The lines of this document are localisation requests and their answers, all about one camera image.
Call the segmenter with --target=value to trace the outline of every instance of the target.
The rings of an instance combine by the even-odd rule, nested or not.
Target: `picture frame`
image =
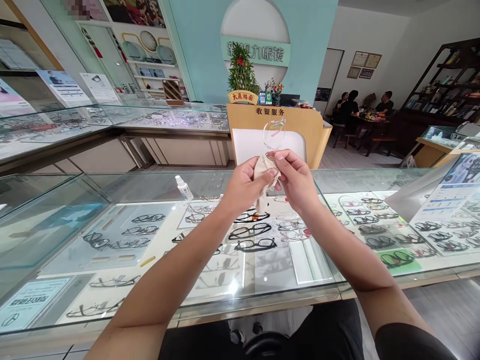
[[[374,54],[370,53],[368,54],[368,57],[366,58],[365,62],[365,67],[370,68],[370,69],[376,69],[377,66],[379,65],[380,59],[382,58],[382,55],[380,54]]]
[[[346,77],[349,79],[358,79],[360,70],[362,70],[360,67],[350,66],[350,70],[348,70]]]
[[[367,62],[367,58],[369,57],[370,53],[363,52],[363,51],[355,51],[355,55],[351,62],[352,66],[357,67],[364,67],[365,63]]]
[[[358,76],[359,78],[362,78],[362,79],[371,79],[372,78],[372,75],[374,74],[374,71],[373,69],[369,69],[369,68],[363,68],[361,71],[360,71],[360,75]]]

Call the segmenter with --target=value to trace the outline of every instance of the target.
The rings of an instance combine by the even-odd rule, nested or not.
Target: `green label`
[[[233,43],[239,43],[250,54],[254,64],[287,67],[290,62],[290,44],[283,42],[253,40],[246,37],[221,36],[221,54],[224,60],[232,58]]]

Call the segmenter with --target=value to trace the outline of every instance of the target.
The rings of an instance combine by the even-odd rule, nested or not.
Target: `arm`
[[[373,338],[381,326],[390,323],[410,324],[432,333],[378,256],[322,205],[308,165],[291,150],[277,151],[275,162],[288,202],[350,283]]]
[[[215,210],[141,277],[88,352],[86,360],[158,358],[172,316],[192,290],[228,229],[277,174],[275,169],[270,169],[253,181],[258,158],[253,157],[237,166]]]

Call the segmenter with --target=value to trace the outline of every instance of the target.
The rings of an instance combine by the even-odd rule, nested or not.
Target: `potted plant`
[[[234,42],[233,55],[230,61],[230,69],[228,70],[230,72],[228,76],[230,89],[228,99],[230,103],[245,102],[256,105],[259,101],[260,87],[257,84],[257,79],[255,79],[248,50],[238,42]]]

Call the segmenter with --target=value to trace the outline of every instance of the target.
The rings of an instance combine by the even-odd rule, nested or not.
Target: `ceiling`
[[[450,0],[338,0],[338,5],[411,17],[448,1]]]

